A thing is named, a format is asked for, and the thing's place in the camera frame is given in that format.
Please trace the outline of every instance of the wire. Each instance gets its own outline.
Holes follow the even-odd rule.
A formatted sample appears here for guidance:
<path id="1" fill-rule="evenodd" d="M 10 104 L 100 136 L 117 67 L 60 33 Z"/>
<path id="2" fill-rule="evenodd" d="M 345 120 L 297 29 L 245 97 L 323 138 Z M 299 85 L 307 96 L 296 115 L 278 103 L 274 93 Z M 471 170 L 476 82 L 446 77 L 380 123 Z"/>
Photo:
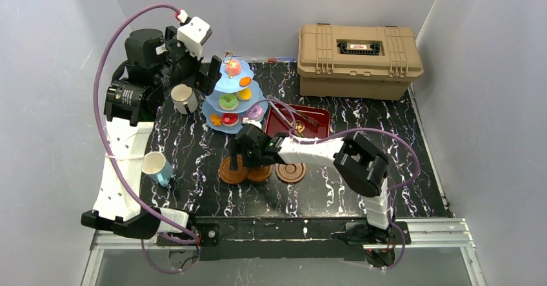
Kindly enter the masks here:
<path id="1" fill-rule="evenodd" d="M 186 262 L 187 262 L 188 260 L 193 260 L 193 259 L 196 259 L 196 258 L 199 258 L 199 256 L 194 256 L 194 257 L 187 258 L 187 259 L 183 262 L 183 265 L 181 266 L 181 269 L 184 268 L 184 265 L 186 265 Z"/>
<path id="2" fill-rule="evenodd" d="M 202 236 L 202 234 L 200 233 L 200 234 L 199 234 L 199 241 L 197 241 L 197 244 L 195 245 L 195 251 L 196 251 L 196 253 L 197 253 L 198 256 L 199 256 L 199 253 L 201 252 L 201 251 L 199 250 L 199 245 L 201 244 L 201 236 Z"/>
<path id="3" fill-rule="evenodd" d="M 110 148 L 110 145 L 108 144 L 108 139 L 106 137 L 106 132 L 104 131 L 103 122 L 101 119 L 101 111 L 99 109 L 99 83 L 101 81 L 101 74 L 103 73 L 104 64 L 106 63 L 106 58 L 108 57 L 108 53 L 110 52 L 110 49 L 112 49 L 112 46 L 114 45 L 114 42 L 119 37 L 121 32 L 133 21 L 135 18 L 139 17 L 140 15 L 154 10 L 156 8 L 168 8 L 173 11 L 175 11 L 176 14 L 179 13 L 179 10 L 176 9 L 173 5 L 169 4 L 156 4 L 149 6 L 147 8 L 144 8 L 128 19 L 126 19 L 120 27 L 114 32 L 110 40 L 108 40 L 108 43 L 106 44 L 106 47 L 104 48 L 103 55 L 101 56 L 101 60 L 99 60 L 99 66 L 97 67 L 97 72 L 95 73 L 95 81 L 93 83 L 93 110 L 95 114 L 95 123 L 97 124 L 97 129 L 99 130 L 99 135 L 101 137 L 101 141 L 103 142 L 104 149 L 106 150 L 106 153 L 109 156 L 113 156 L 114 153 L 112 152 L 112 149 Z M 118 176 L 122 186 L 125 188 L 127 193 L 135 200 L 145 211 L 149 212 L 152 216 L 158 218 L 159 220 L 169 224 L 170 226 L 175 227 L 176 229 L 182 231 L 183 233 L 189 235 L 192 237 L 192 240 L 180 240 L 178 238 L 174 238 L 171 236 L 162 236 L 170 241 L 174 241 L 179 244 L 195 244 L 197 243 L 197 235 L 193 233 L 192 231 L 186 229 L 182 225 L 179 225 L 178 223 L 170 220 L 169 218 L 166 218 L 165 216 L 162 216 L 160 213 L 156 212 L 153 208 L 149 207 L 143 200 L 137 196 L 137 194 L 131 189 L 129 184 L 127 184 L 127 180 L 123 177 L 123 174 L 118 166 L 118 163 L 115 158 L 109 158 L 110 162 L 112 163 L 112 166 L 114 168 L 114 171 L 116 172 L 116 175 Z"/>
<path id="4" fill-rule="evenodd" d="M 279 100 L 275 100 L 275 99 L 258 100 L 249 108 L 249 110 L 251 108 L 253 108 L 256 104 L 259 104 L 259 103 L 262 103 L 262 102 L 268 102 L 268 101 L 277 103 L 277 104 L 281 105 L 283 108 L 289 110 L 289 106 L 287 104 L 285 104 L 285 103 L 283 103 Z M 416 154 L 414 149 L 412 149 L 412 147 L 407 142 L 405 142 L 403 139 L 401 139 L 399 136 L 396 136 L 395 134 L 392 134 L 391 132 L 387 132 L 387 131 L 380 130 L 380 129 L 374 129 L 374 128 L 353 128 L 353 129 L 350 129 L 350 130 L 345 130 L 345 131 L 342 131 L 340 133 L 333 134 L 333 135 L 328 136 L 327 138 L 323 138 L 323 139 L 312 139 L 312 140 L 310 140 L 310 139 L 301 139 L 301 138 L 298 138 L 298 137 L 294 136 L 294 130 L 296 128 L 296 119 L 290 111 L 289 111 L 289 114 L 292 118 L 291 129 L 289 129 L 289 137 L 293 141 L 298 142 L 299 144 L 303 144 L 303 145 L 320 144 L 320 143 L 323 143 L 323 142 L 331 140 L 331 139 L 341 138 L 341 137 L 343 137 L 347 134 L 354 133 L 354 132 L 373 132 L 373 133 L 382 134 L 384 136 L 388 136 L 388 137 L 396 140 L 397 142 L 399 142 L 402 146 L 404 146 L 406 148 L 406 150 L 408 151 L 408 153 L 411 155 L 412 162 L 414 163 L 415 166 L 414 166 L 414 169 L 410 173 L 410 178 L 409 179 L 403 181 L 400 184 L 397 184 L 397 185 L 394 185 L 394 186 L 391 186 L 391 187 L 388 188 L 388 190 L 387 190 L 388 208 L 391 208 L 392 205 L 393 205 L 393 199 L 391 197 L 391 191 L 395 190 L 396 188 L 404 187 L 404 186 L 407 186 L 409 184 L 412 184 L 416 180 L 418 175 L 420 175 L 420 161 L 418 160 L 418 155 Z M 403 243 L 401 244 L 401 254 L 393 262 L 392 265 L 386 266 L 385 267 L 386 269 L 394 268 L 401 261 L 401 259 L 404 256 L 404 250 L 405 250 L 405 246 L 406 246 L 406 239 L 404 238 L 404 232 L 397 224 L 395 224 L 393 222 L 392 214 L 394 214 L 394 213 L 392 213 L 392 209 L 388 210 L 388 221 L 390 223 L 390 226 L 397 229 L 401 233 L 401 237 L 403 238 Z"/>
<path id="5" fill-rule="evenodd" d="M 146 261 L 148 262 L 148 264 L 153 267 L 154 269 L 158 270 L 159 272 L 162 272 L 162 273 L 165 273 L 165 274 L 178 274 L 178 273 L 181 273 L 181 272 L 184 272 L 186 270 L 188 270 L 189 268 L 193 267 L 196 263 L 194 262 L 193 264 L 189 265 L 187 268 L 183 269 L 184 265 L 186 264 L 186 262 L 189 260 L 189 259 L 195 259 L 195 258 L 198 258 L 199 256 L 194 256 L 194 257 L 190 257 L 188 259 L 186 259 L 183 263 L 183 265 L 181 266 L 180 269 L 178 270 L 166 270 L 166 269 L 162 269 L 160 267 L 158 267 L 158 265 L 156 265 L 152 259 L 150 259 L 150 255 L 148 254 L 148 252 L 146 251 L 146 248 L 144 247 L 144 240 L 141 240 L 141 249 L 143 250 L 143 254 L 144 254 L 144 258 L 146 258 Z"/>

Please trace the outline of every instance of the wooden coaster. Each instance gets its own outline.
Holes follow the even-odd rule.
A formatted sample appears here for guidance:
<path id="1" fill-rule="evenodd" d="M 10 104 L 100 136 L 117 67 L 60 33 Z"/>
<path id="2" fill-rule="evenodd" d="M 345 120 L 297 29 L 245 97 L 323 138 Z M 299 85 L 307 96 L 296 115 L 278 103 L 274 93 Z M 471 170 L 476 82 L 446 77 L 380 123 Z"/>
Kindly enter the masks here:
<path id="1" fill-rule="evenodd" d="M 243 167 L 243 158 L 241 155 L 237 155 L 237 171 L 230 170 L 230 160 L 231 158 L 228 157 L 221 163 L 219 168 L 221 180 L 231 185 L 242 183 L 249 174 L 249 169 Z"/>
<path id="2" fill-rule="evenodd" d="M 306 165 L 304 163 L 294 163 L 291 165 L 275 166 L 277 177 L 284 183 L 298 183 L 306 175 Z"/>
<path id="3" fill-rule="evenodd" d="M 254 182 L 265 181 L 267 178 L 270 177 L 270 175 L 272 175 L 273 171 L 273 165 L 270 165 L 269 167 L 250 169 L 249 174 L 247 174 L 247 179 Z"/>

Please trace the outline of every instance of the red tray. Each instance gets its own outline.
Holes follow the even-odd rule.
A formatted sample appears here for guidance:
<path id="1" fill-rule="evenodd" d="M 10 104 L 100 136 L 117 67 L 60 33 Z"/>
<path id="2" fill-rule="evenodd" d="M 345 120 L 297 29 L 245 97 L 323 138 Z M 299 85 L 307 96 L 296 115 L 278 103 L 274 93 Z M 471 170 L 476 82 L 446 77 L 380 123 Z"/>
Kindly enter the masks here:
<path id="1" fill-rule="evenodd" d="M 330 113 L 327 110 L 315 107 L 301 107 L 299 105 L 290 106 L 296 110 L 303 111 L 304 114 L 315 118 L 319 122 L 319 126 L 314 128 L 307 121 L 303 121 L 302 119 L 299 119 L 298 116 L 295 116 L 297 123 L 301 123 L 304 126 L 304 129 L 301 130 L 301 132 L 305 138 L 322 139 L 328 137 L 328 132 L 330 130 Z M 288 121 L 291 121 L 290 114 L 281 105 L 276 104 L 275 107 L 279 108 Z M 279 132 L 287 133 L 288 128 L 282 122 L 282 119 L 277 116 L 277 113 L 270 109 L 268 111 L 268 120 L 266 121 L 266 134 L 274 136 Z"/>

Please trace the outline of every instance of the gray wall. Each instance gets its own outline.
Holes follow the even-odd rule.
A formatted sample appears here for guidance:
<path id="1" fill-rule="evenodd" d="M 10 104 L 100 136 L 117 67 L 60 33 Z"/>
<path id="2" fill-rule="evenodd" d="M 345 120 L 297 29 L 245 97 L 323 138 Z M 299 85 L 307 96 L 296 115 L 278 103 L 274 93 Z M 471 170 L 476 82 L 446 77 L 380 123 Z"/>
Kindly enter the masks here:
<path id="1" fill-rule="evenodd" d="M 204 56 L 232 51 L 247 59 L 296 57 L 298 29 L 306 23 L 409 26 L 417 35 L 435 0 L 118 0 L 126 15 L 153 3 L 172 3 L 208 22 L 213 35 Z M 162 14 L 134 28 L 172 25 Z"/>
<path id="2" fill-rule="evenodd" d="M 544 285 L 547 0 L 438 0 L 414 85 L 454 212 L 489 285 Z"/>
<path id="3" fill-rule="evenodd" d="M 0 0 L 1 285 L 80 284 L 104 158 L 93 77 L 123 18 L 116 0 Z"/>

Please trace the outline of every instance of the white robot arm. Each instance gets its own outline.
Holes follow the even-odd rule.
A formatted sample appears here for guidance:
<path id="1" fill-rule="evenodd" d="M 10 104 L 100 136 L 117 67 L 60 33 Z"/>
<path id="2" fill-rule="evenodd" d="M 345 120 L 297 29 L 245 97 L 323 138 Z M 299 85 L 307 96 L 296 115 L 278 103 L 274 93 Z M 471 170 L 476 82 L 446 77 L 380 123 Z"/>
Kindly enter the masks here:
<path id="1" fill-rule="evenodd" d="M 139 197 L 146 143 L 154 127 L 157 108 L 178 84 L 195 87 L 209 95 L 220 79 L 221 60 L 213 56 L 208 73 L 200 71 L 203 44 L 210 37 L 210 25 L 184 10 L 175 17 L 181 26 L 169 26 L 165 33 L 154 29 L 131 32 L 125 41 L 127 61 L 112 76 L 106 92 L 104 114 L 106 134 L 113 156 L 104 157 L 103 178 L 92 210 L 82 214 L 84 226 L 110 230 L 128 238 L 151 238 L 156 233 L 179 229 L 141 209 L 122 186 L 110 161 L 116 162 L 131 190 Z M 128 77 L 122 78 L 127 70 Z M 154 209 L 186 227 L 188 213 Z"/>

